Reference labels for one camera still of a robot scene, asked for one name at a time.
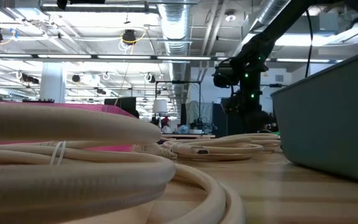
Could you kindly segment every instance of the lamp shade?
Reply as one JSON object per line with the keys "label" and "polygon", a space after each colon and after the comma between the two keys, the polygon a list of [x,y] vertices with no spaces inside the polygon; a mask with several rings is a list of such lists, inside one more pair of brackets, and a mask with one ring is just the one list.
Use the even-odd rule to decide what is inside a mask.
{"label": "lamp shade", "polygon": [[166,100],[154,100],[153,113],[168,113]]}

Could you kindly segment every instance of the workbench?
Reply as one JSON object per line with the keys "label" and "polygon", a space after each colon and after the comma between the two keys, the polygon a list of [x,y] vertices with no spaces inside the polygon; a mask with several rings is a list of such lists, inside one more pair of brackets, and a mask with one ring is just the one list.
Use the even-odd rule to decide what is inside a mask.
{"label": "workbench", "polygon": [[[358,223],[358,182],[296,166],[283,154],[246,161],[178,161],[231,185],[241,195],[247,223]],[[195,208],[206,193],[174,183],[154,202],[66,224],[154,224]]]}

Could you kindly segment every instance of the zip tie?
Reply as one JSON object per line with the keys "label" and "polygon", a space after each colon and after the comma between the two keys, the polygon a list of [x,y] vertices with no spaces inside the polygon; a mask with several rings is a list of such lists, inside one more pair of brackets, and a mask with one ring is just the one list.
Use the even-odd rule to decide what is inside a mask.
{"label": "zip tie", "polygon": [[60,165],[62,163],[63,155],[64,155],[65,150],[66,150],[66,143],[67,143],[66,141],[63,141],[63,142],[59,142],[56,145],[55,149],[53,150],[52,157],[50,158],[49,165],[53,165],[55,163],[56,154],[57,154],[57,151],[59,150],[61,144],[62,144],[62,150],[60,151],[60,156],[59,156],[59,160],[57,161],[57,165]]}

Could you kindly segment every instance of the white column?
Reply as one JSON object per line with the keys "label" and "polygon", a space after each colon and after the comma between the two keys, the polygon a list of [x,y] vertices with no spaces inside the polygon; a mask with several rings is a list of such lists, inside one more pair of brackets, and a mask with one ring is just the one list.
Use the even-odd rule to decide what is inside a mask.
{"label": "white column", "polygon": [[53,99],[55,103],[65,103],[67,74],[63,63],[44,62],[42,65],[40,99]]}

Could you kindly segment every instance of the ceiling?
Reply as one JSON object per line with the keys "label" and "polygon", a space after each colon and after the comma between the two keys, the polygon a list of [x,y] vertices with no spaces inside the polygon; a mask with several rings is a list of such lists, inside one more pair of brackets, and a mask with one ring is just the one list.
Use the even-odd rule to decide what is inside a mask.
{"label": "ceiling", "polygon": [[[206,24],[209,20],[215,19],[213,27],[216,26],[220,13],[224,13],[219,11],[219,8],[221,8],[219,6],[215,17],[211,15],[211,7],[214,2],[202,0],[198,4],[191,5],[189,55],[200,55],[206,34]],[[233,9],[236,19],[232,22],[223,19],[211,55],[225,53],[230,56],[229,53],[244,38],[252,36],[252,34],[249,34],[244,37],[241,27],[244,25],[244,20],[247,16],[257,13],[260,2],[261,0],[228,1],[226,9]],[[44,4],[52,6],[55,1],[45,0]],[[117,4],[121,4],[124,10],[129,9],[127,1],[120,1]],[[312,7],[310,13],[318,16],[324,7]],[[316,32],[316,36],[321,37],[321,40],[325,41],[326,45],[316,44],[313,48],[312,58],[343,60],[358,54],[358,33],[351,38],[340,36],[346,30],[352,30],[350,29],[352,27],[349,28],[350,19],[357,17],[357,14],[349,12],[344,6],[334,7],[328,14],[337,18],[337,33],[319,34]],[[166,54],[161,18],[154,13],[100,12],[96,9],[92,10],[92,8],[87,8],[85,12],[62,12],[58,10],[42,12],[42,10],[26,8],[16,11],[0,9],[0,27],[2,28],[1,33],[4,39],[2,43],[7,43],[0,45],[1,54]],[[124,49],[124,45],[121,45],[121,34],[127,29],[134,29],[136,37],[140,40],[133,47]],[[303,46],[293,46],[292,44],[289,46],[285,45],[286,40],[282,39],[281,42],[284,45],[276,45],[270,56],[274,58],[307,58],[308,45],[310,44],[307,32],[300,31],[293,37],[288,34],[286,40],[291,42],[290,38],[295,38],[292,42],[300,43],[305,39],[306,42],[309,41],[308,44],[303,44]],[[284,62],[268,64],[272,68],[286,68],[288,72],[294,71],[302,65],[302,63]],[[151,112],[150,102],[144,105],[141,105],[141,103],[144,103],[144,97],[152,100],[155,93],[155,84],[146,81],[145,75],[154,75],[156,80],[160,81],[172,80],[170,64],[164,61],[157,63],[75,61],[64,62],[64,67],[67,71],[67,100],[79,103],[99,103],[99,100],[103,100],[105,97],[138,96],[141,114]],[[27,83],[22,83],[17,78],[20,76],[18,71],[41,80],[42,61],[0,58],[0,85],[5,86],[1,88],[3,91],[0,91],[0,96],[7,98],[8,96],[4,93],[8,91],[11,93],[9,96],[11,98],[39,97],[38,85],[30,85],[32,88],[27,89],[18,88],[19,86],[27,85]],[[72,81],[73,75],[86,76],[87,81],[74,83]],[[101,88],[118,89],[111,90],[107,96],[97,94],[96,90],[92,88],[86,90],[76,89],[79,86],[92,85],[98,85]],[[177,113],[180,107],[176,104],[177,101],[175,100],[172,85],[165,85],[164,88],[167,88],[167,90],[162,89],[160,97],[170,98],[172,102],[170,109],[173,113]],[[182,88],[186,92],[187,87],[183,86]]]}

